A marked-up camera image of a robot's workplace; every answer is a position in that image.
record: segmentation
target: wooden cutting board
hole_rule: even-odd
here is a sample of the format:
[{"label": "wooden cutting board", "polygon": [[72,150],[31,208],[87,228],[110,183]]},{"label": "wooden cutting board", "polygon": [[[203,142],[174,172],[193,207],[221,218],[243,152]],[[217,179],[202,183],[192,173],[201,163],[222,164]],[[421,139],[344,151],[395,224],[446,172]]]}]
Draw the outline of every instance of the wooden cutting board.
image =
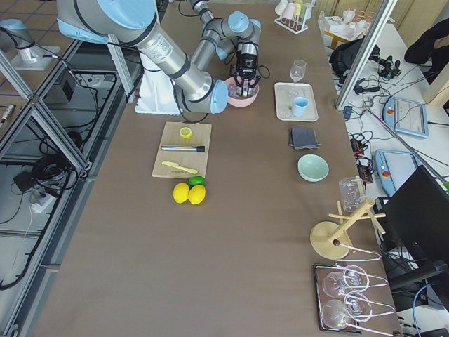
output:
[{"label": "wooden cutting board", "polygon": [[[180,136],[180,129],[188,127],[192,130],[191,138],[184,139]],[[197,169],[197,175],[206,177],[206,167],[208,165],[210,133],[212,124],[186,124],[180,122],[167,121],[163,128],[159,150],[153,166],[153,177],[160,178],[190,178],[195,176],[178,168],[164,166],[163,161],[174,161],[181,166]],[[161,150],[163,145],[177,146],[205,146],[205,152],[181,152]]]}]

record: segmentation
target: yellow knife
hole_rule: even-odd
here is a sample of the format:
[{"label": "yellow knife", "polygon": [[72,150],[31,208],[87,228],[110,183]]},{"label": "yellow knife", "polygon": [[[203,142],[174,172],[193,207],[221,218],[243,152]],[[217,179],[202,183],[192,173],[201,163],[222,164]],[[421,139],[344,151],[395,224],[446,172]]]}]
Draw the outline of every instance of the yellow knife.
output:
[{"label": "yellow knife", "polygon": [[196,170],[195,168],[183,167],[183,166],[181,166],[178,163],[175,163],[173,161],[163,161],[161,164],[165,165],[165,166],[169,166],[169,167],[174,167],[175,169],[180,169],[180,170],[189,172],[191,174],[197,174],[198,173],[198,170]]}]

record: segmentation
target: person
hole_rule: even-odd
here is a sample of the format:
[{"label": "person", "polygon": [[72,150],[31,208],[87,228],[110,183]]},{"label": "person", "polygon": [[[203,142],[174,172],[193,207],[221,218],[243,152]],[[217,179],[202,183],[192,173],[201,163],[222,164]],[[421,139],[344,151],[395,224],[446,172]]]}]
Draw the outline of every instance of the person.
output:
[{"label": "person", "polygon": [[409,63],[422,64],[432,57],[431,68],[424,73],[431,84],[449,62],[449,19],[438,22],[410,47],[404,60]]}]

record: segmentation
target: white tray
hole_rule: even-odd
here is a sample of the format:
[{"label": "white tray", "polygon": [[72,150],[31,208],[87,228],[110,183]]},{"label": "white tray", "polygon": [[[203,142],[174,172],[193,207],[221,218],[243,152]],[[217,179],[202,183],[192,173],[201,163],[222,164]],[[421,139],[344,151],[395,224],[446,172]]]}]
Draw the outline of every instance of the white tray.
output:
[{"label": "white tray", "polygon": [[[305,113],[301,117],[293,116],[292,103],[293,97],[288,96],[288,92],[295,87],[298,92],[298,96],[303,96],[309,100],[309,104]],[[276,98],[276,116],[281,121],[317,121],[318,111],[316,111],[316,103],[314,91],[310,84],[306,83],[275,83],[274,84],[274,97]]]}]

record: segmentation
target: tray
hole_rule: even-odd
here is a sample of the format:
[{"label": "tray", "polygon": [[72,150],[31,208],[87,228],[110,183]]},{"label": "tray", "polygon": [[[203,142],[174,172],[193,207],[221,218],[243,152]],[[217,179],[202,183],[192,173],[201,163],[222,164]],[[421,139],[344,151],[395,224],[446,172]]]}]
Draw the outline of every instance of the tray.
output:
[{"label": "tray", "polygon": [[[192,130],[192,137],[188,139],[181,138],[180,129],[188,126]],[[174,161],[181,166],[191,167],[198,170],[200,176],[206,177],[206,168],[208,165],[210,133],[212,131],[212,124],[186,124],[180,122],[167,121],[163,128],[161,142],[154,160],[152,171],[153,177],[159,178],[190,178],[195,176],[178,168],[164,166],[162,161]],[[206,147],[205,152],[178,152],[178,151],[163,151],[162,145],[178,145],[178,146],[200,146]]]},{"label": "tray", "polygon": [[[360,330],[356,330],[350,326],[347,326],[346,328],[342,330],[336,330],[332,328],[328,328],[326,325],[324,325],[323,320],[321,319],[321,308],[330,300],[333,300],[334,298],[331,298],[326,295],[326,293],[323,290],[322,282],[324,280],[324,277],[330,272],[341,272],[341,269],[334,268],[330,265],[314,265],[314,277],[315,277],[315,290],[316,290],[316,302],[318,304],[318,323],[319,328],[322,331],[332,331],[332,332],[339,332],[339,333],[361,333]],[[352,324],[358,325],[358,323],[355,320],[351,320]]]},{"label": "tray", "polygon": [[[298,96],[304,96],[309,100],[309,105],[301,117],[292,114],[293,97],[288,96],[290,89],[295,86]],[[276,116],[281,121],[317,121],[318,111],[316,110],[314,91],[310,84],[306,83],[275,83],[274,97],[276,98]]]}]

